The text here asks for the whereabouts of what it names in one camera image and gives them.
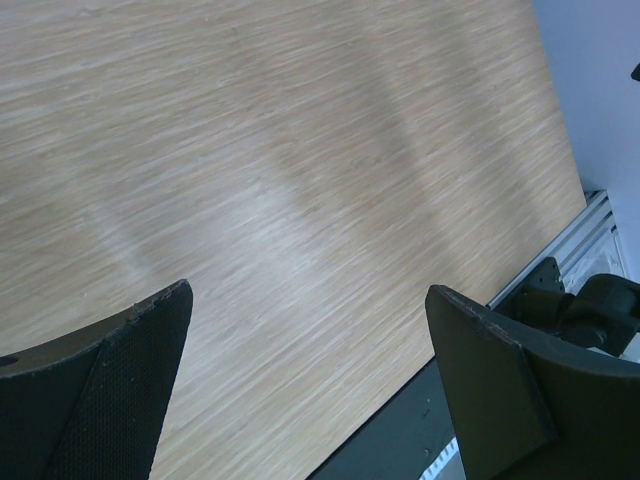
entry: wood grain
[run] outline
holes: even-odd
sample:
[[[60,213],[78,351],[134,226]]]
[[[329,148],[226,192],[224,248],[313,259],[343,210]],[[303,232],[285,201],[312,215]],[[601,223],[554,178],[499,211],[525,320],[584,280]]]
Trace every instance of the wood grain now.
[[[584,207],[522,0],[0,2],[0,352],[181,277],[153,478],[303,478]]]

